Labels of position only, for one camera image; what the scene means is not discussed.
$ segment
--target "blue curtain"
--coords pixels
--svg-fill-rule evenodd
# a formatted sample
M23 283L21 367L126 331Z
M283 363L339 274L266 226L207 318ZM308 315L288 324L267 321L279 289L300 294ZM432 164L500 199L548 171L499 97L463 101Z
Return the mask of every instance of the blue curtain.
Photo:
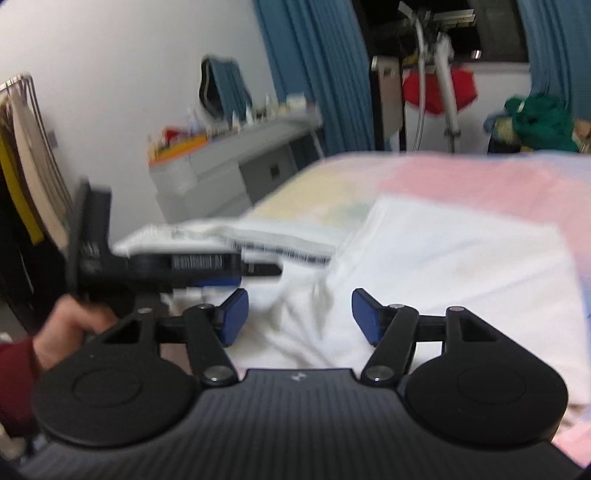
M252 106L252 99L238 63L235 60L222 60L215 57L209 57L208 61L212 67L224 117L231 124L232 113L236 112L240 120L244 121L246 106Z
M530 53L532 93L560 97L591 120L591 0L518 0Z
M326 153L374 149L369 59L350 0L254 0L280 101L303 92Z

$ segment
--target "gray dresser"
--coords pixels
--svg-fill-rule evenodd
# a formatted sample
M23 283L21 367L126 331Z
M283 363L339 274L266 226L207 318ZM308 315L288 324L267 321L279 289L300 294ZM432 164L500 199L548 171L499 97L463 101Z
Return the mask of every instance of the gray dresser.
M240 215L296 173L290 142L312 135L323 157L321 127L318 110L290 112L151 167L166 221Z

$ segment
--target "red cloth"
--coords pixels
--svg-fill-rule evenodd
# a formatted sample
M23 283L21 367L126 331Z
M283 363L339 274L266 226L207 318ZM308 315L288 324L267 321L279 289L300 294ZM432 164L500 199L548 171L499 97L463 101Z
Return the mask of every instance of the red cloth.
M478 98L476 84L474 83L474 74L467 70L452 70L453 89L456 92L457 110L460 111L470 105ZM425 98L425 110L434 115L441 115L444 112L441 93L439 92L439 83L434 73L426 75L427 94ZM418 73L411 73L404 81L403 85L404 99L418 106L419 100L419 81Z
M0 344L0 423L11 437L34 428L31 392L36 378L32 338Z

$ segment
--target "person's arm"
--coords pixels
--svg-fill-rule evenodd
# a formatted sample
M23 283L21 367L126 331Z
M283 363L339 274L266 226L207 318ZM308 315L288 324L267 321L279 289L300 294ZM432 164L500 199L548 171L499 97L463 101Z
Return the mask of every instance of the person's arm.
M85 332L102 333L115 321L108 307L82 305L65 296L34 338L0 345L0 423L10 436L21 436L34 425L31 392L38 374L78 350Z

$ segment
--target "dark window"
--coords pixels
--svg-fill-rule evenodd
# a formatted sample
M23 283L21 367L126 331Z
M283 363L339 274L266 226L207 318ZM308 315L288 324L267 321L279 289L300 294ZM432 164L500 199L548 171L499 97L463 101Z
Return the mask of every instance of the dark window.
M407 0L414 11L433 14L472 10L475 24L447 29L456 61L527 62L527 46L516 0ZM415 50L414 32L400 35L398 2L353 0L370 56L404 58Z

